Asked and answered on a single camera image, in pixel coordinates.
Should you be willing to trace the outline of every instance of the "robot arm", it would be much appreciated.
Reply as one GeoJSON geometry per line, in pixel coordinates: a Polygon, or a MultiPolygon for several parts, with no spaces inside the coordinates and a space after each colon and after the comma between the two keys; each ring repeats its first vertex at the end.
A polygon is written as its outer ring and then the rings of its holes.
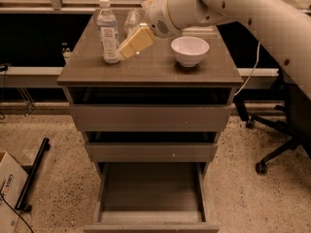
{"type": "Polygon", "coordinates": [[[146,20],[167,38],[231,18],[243,24],[311,99],[311,17],[281,0],[155,0],[146,20]]]}

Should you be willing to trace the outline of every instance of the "bottle cap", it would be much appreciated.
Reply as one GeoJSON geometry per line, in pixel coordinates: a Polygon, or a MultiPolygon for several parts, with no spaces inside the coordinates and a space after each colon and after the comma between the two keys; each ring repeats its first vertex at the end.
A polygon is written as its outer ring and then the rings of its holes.
{"type": "Polygon", "coordinates": [[[101,8],[109,8],[110,7],[110,0],[99,0],[99,6],[101,8]]]}

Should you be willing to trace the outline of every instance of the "floor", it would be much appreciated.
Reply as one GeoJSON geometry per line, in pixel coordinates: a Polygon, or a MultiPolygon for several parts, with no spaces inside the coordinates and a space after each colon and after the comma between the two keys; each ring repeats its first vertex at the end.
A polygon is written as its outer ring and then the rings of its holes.
{"type": "MultiPolygon", "coordinates": [[[[100,179],[71,117],[0,120],[0,151],[24,165],[32,163],[45,137],[51,149],[28,197],[32,211],[22,216],[36,233],[83,232],[92,224],[100,179]]],[[[265,176],[255,172],[255,163],[287,139],[259,123],[251,130],[239,117],[229,119],[204,179],[209,218],[219,232],[311,232],[311,159],[303,149],[279,156],[265,176]]],[[[30,231],[19,220],[15,232],[30,231]]]]}

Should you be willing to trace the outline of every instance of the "cardboard box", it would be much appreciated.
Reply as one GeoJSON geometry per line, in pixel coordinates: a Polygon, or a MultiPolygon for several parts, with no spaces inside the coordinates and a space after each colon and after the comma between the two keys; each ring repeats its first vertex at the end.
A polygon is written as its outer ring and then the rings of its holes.
{"type": "MultiPolygon", "coordinates": [[[[27,177],[27,173],[7,152],[0,152],[0,192],[13,208],[27,177]]],[[[0,232],[13,233],[17,220],[18,216],[5,204],[0,196],[0,232]]]]}

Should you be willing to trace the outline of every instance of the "white bowl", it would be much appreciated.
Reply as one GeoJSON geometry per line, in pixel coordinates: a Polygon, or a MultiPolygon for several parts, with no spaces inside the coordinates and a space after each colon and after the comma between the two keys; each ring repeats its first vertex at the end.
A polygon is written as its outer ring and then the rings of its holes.
{"type": "Polygon", "coordinates": [[[185,67],[192,67],[201,62],[210,48],[207,42],[192,36],[175,39],[171,47],[176,60],[185,67]]]}

